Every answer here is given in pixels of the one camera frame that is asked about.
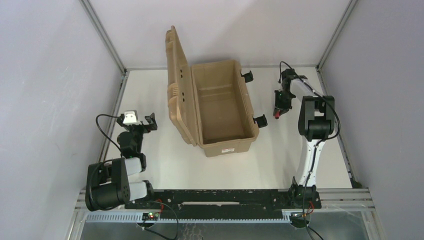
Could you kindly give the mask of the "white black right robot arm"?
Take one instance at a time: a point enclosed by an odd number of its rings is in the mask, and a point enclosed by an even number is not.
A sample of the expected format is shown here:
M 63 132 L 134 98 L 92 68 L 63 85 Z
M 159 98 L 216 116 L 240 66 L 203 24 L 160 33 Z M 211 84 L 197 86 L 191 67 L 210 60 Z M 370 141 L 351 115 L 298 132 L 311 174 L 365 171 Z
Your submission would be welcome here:
M 296 175 L 292 178 L 286 202 L 297 209 L 308 209 L 318 199 L 316 175 L 325 142 L 336 126 L 334 98 L 322 96 L 304 75 L 293 68 L 280 72 L 280 89 L 274 92 L 273 116 L 279 119 L 290 111 L 293 99 L 300 101 L 298 132 L 302 137 L 302 150 Z

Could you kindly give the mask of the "red handled screwdriver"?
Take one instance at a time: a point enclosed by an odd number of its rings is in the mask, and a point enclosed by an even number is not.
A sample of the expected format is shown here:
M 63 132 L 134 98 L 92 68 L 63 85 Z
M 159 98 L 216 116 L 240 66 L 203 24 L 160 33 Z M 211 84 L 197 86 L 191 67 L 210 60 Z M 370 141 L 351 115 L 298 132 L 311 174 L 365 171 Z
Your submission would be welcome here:
M 274 116 L 274 118 L 276 119 L 276 120 L 278 120 L 279 118 L 280 118 L 280 111 L 279 110 L 277 110 L 277 111 L 275 111 L 274 112 L 274 114 L 273 114 L 273 116 Z

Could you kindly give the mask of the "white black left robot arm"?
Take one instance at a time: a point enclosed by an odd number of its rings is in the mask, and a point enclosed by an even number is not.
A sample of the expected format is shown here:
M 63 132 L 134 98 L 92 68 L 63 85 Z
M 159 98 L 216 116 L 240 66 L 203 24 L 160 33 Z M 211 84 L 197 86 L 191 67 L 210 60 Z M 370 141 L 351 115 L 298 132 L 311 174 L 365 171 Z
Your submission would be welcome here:
M 130 181 L 130 177 L 147 168 L 142 144 L 144 135 L 158 128 L 155 114 L 145 117 L 147 123 L 138 119 L 135 110 L 126 111 L 114 119 L 124 128 L 116 141 L 112 141 L 120 157 L 88 166 L 85 205 L 91 212 L 109 211 L 136 200 L 151 201 L 154 198 L 154 189 L 148 180 Z

